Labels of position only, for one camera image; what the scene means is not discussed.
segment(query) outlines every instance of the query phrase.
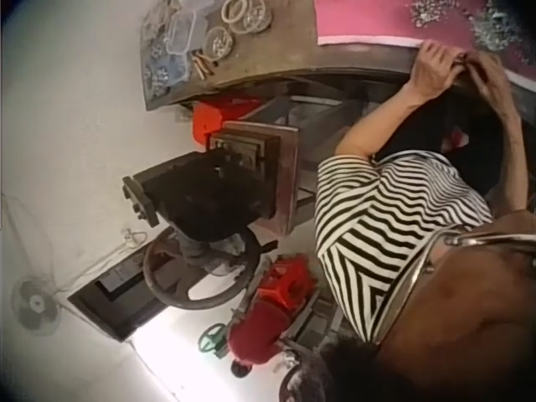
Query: black and white striped shirt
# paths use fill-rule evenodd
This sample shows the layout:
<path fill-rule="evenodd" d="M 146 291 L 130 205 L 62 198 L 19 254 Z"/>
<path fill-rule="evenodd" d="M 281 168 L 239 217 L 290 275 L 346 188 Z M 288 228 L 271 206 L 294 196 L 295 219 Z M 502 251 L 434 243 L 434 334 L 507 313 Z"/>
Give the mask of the black and white striped shirt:
<path fill-rule="evenodd" d="M 318 170 L 317 255 L 366 341 L 377 338 L 389 300 L 434 232 L 491 220 L 485 200 L 440 154 L 405 151 L 378 164 L 331 157 Z"/>

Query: clear plastic box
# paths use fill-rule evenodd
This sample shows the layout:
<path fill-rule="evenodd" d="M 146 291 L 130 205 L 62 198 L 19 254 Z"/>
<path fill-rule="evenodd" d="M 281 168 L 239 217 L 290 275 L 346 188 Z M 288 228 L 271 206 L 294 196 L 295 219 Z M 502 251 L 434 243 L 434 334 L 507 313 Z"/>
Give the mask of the clear plastic box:
<path fill-rule="evenodd" d="M 166 49 L 170 54 L 186 54 L 201 49 L 209 21 L 196 12 L 179 11 L 173 15 L 167 31 Z"/>
<path fill-rule="evenodd" d="M 207 15 L 224 4 L 225 0 L 175 0 L 179 2 L 184 11 L 194 11 L 199 15 Z"/>

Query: red plastic stool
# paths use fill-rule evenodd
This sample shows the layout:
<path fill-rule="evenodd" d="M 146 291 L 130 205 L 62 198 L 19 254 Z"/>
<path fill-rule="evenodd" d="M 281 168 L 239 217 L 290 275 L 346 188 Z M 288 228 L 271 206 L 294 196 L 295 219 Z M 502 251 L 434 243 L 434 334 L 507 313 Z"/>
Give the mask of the red plastic stool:
<path fill-rule="evenodd" d="M 198 102 L 193 107 L 193 139 L 205 146 L 207 136 L 221 130 L 227 120 L 238 120 L 254 111 L 261 100 L 243 95 L 228 95 Z"/>
<path fill-rule="evenodd" d="M 277 260 L 261 281 L 258 294 L 283 306 L 289 313 L 300 308 L 315 288 L 304 255 Z"/>

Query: pink cloth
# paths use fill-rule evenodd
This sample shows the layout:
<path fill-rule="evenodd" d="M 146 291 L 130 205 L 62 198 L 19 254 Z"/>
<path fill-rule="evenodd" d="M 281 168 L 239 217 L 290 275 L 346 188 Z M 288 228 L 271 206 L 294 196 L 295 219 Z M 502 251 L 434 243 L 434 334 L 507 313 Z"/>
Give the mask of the pink cloth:
<path fill-rule="evenodd" d="M 436 39 L 472 49 L 471 23 L 461 15 L 461 10 L 465 8 L 473 13 L 482 8 L 486 0 L 458 1 L 460 7 L 448 11 L 440 22 L 417 28 L 411 22 L 412 0 L 315 0 L 318 43 L 417 46 L 423 39 Z M 513 73 L 531 81 L 511 79 L 516 84 L 536 90 L 536 67 L 523 64 L 514 56 L 514 51 L 511 46 L 504 52 L 504 64 Z"/>

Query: metal part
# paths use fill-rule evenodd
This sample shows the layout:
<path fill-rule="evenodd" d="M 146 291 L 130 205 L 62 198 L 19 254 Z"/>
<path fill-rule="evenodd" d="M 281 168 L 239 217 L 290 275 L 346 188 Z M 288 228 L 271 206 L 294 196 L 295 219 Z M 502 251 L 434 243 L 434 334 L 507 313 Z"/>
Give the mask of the metal part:
<path fill-rule="evenodd" d="M 499 52 L 522 41 L 522 29 L 514 16 L 494 0 L 488 0 L 484 9 L 469 20 L 477 45 L 485 50 Z"/>
<path fill-rule="evenodd" d="M 536 234 L 479 233 L 445 237 L 445 243 L 455 247 L 501 245 L 513 250 L 536 255 Z"/>
<path fill-rule="evenodd" d="M 441 21 L 447 11 L 459 8 L 457 0 L 418 0 L 411 3 L 411 22 L 417 28 L 423 28 L 429 23 Z"/>

